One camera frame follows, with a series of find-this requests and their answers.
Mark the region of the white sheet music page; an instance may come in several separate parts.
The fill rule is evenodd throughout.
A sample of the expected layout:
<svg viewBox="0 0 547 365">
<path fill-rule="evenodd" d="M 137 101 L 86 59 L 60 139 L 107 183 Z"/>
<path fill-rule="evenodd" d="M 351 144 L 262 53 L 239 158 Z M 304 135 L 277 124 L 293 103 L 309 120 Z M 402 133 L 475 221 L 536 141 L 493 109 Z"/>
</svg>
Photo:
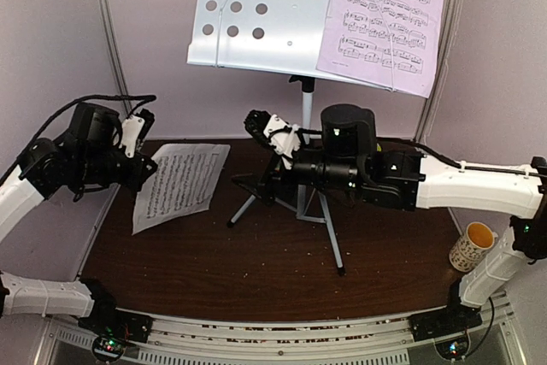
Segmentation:
<svg viewBox="0 0 547 365">
<path fill-rule="evenodd" d="M 138 193 L 132 233 L 209 210 L 228 144 L 165 144 L 153 155 L 157 170 Z"/>
</svg>

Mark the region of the white perforated music stand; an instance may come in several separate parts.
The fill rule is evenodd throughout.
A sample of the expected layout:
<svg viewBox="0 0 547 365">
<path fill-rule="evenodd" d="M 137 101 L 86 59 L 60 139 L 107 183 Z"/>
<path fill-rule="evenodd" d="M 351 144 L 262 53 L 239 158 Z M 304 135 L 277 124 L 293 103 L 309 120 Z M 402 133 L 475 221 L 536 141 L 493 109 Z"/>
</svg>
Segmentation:
<svg viewBox="0 0 547 365">
<path fill-rule="evenodd" d="M 320 52 L 328 0 L 197 0 L 194 28 L 188 49 L 190 64 L 285 74 L 302 91 L 302 122 L 309 129 L 305 142 L 321 145 L 311 127 L 315 64 Z M 321 205 L 316 222 L 326 226 L 332 247 L 337 247 L 327 203 L 329 191 L 300 185 L 278 196 L 274 203 L 308 219 L 313 199 Z"/>
</svg>

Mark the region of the purple sheet music page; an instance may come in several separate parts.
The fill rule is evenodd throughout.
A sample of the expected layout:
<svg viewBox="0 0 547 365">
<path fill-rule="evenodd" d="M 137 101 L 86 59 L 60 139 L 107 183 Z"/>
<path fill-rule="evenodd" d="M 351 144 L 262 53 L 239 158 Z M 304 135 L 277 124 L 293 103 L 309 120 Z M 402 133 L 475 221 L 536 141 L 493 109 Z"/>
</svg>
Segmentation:
<svg viewBox="0 0 547 365">
<path fill-rule="evenodd" d="M 428 98 L 444 0 L 330 0 L 317 70 Z"/>
</svg>

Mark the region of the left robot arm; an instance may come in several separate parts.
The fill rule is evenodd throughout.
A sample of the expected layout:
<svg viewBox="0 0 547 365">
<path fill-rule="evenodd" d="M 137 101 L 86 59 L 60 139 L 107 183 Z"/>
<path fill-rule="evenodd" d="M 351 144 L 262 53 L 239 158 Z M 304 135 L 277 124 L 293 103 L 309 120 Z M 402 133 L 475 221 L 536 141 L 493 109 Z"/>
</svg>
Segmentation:
<svg viewBox="0 0 547 365">
<path fill-rule="evenodd" d="M 6 238 L 33 209 L 66 187 L 79 201 L 112 185 L 139 192 L 157 170 L 140 148 L 155 122 L 144 108 L 154 96 L 134 97 L 126 118 L 103 106 L 107 97 L 81 97 L 58 109 L 73 111 L 56 138 L 37 132 L 1 178 L 1 236 Z M 2 315 L 71 315 L 90 318 L 105 334 L 117 333 L 123 317 L 115 300 L 96 281 L 33 280 L 1 273 Z"/>
</svg>

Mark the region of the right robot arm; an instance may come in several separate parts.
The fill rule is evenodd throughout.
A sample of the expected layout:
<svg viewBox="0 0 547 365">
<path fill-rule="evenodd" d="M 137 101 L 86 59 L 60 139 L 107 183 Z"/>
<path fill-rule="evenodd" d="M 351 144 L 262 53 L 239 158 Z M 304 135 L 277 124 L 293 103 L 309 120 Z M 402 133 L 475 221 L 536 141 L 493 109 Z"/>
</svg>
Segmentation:
<svg viewBox="0 0 547 365">
<path fill-rule="evenodd" d="M 305 142 L 309 129 L 253 110 L 247 133 L 272 154 L 264 174 L 234 178 L 253 197 L 273 204 L 300 185 L 338 190 L 352 200 L 387 209 L 461 208 L 504 213 L 503 238 L 457 286 L 456 300 L 438 313 L 444 331 L 457 331 L 500 286 L 546 256 L 546 161 L 496 166 L 455 161 L 411 140 L 381 148 L 373 111 L 340 103 L 321 112 L 321 145 Z"/>
</svg>

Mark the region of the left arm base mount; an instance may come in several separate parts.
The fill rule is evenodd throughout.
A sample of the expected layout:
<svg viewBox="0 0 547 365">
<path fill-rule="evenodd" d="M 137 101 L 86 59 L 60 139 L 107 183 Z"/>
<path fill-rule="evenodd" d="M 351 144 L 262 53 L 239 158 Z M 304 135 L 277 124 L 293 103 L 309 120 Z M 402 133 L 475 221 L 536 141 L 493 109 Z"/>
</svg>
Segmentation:
<svg viewBox="0 0 547 365">
<path fill-rule="evenodd" d="M 91 353 L 100 363 L 120 360 L 129 349 L 148 341 L 153 319 L 148 315 L 115 310 L 114 317 L 100 319 L 98 316 L 81 317 L 78 326 L 93 332 Z"/>
</svg>

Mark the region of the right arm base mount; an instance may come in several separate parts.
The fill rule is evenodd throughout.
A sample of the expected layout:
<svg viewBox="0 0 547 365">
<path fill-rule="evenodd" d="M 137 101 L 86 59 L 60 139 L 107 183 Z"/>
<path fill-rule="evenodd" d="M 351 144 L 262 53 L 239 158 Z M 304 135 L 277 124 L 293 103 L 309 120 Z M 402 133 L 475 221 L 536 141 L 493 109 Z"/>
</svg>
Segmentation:
<svg viewBox="0 0 547 365">
<path fill-rule="evenodd" d="M 468 331 L 482 324 L 478 312 L 451 314 L 447 309 L 414 314 L 409 325 L 415 342 L 434 339 L 439 356 L 448 361 L 462 360 L 471 351 Z"/>
</svg>

